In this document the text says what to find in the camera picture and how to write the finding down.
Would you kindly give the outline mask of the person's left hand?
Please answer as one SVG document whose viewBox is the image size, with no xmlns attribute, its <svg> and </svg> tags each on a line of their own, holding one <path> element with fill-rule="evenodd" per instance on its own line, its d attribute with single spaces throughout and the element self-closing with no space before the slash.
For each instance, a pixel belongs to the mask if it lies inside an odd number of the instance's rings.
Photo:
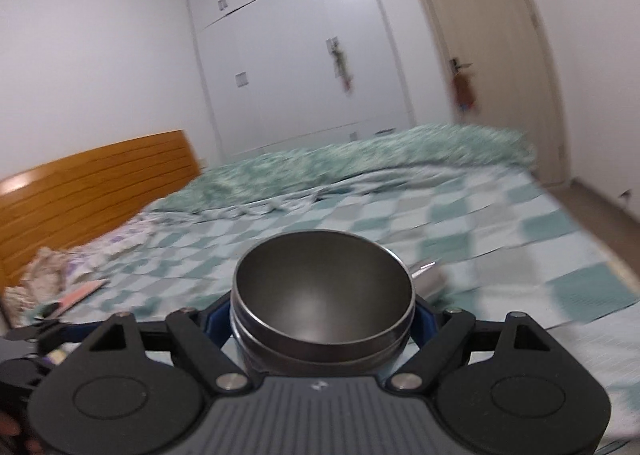
<svg viewBox="0 0 640 455">
<path fill-rule="evenodd" d="M 5 437 L 16 438 L 16 443 L 29 454 L 44 454 L 41 444 L 36 439 L 26 439 L 22 434 L 21 425 L 4 412 L 0 413 L 0 433 Z"/>
</svg>

